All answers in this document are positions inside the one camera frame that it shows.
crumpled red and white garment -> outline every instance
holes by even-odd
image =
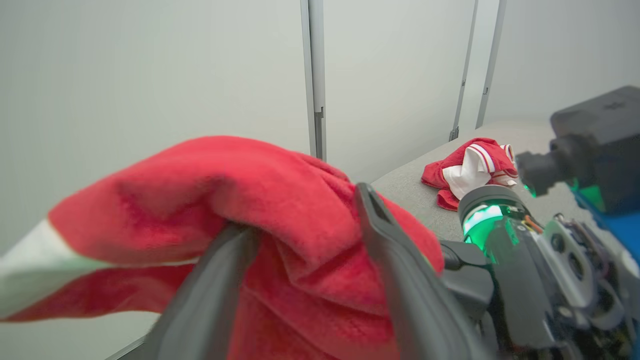
[[[499,145],[494,139],[474,138],[458,147],[444,160],[424,167],[422,182],[440,189],[437,203],[443,209],[457,211],[463,196],[487,184],[517,184],[518,170],[511,145]]]
[[[184,142],[63,200],[0,258],[0,319],[162,312],[232,220],[261,229],[261,243],[230,359],[397,359],[354,190],[339,170],[268,143]],[[441,271],[433,233],[385,204]]]

white stripe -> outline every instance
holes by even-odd
[[[478,150],[479,152],[481,152],[485,156],[486,162],[487,162],[487,164],[489,164],[489,172],[494,172],[495,171],[495,165],[493,164],[493,159],[491,159],[491,156],[484,149],[484,147],[481,147],[480,145],[478,145],[476,143],[473,143],[473,144],[469,145],[469,147],[473,147],[474,149]]]
[[[143,268],[196,263],[198,258],[157,264],[115,265],[76,253],[48,220],[41,221],[0,258],[0,319],[52,295],[98,269]]]

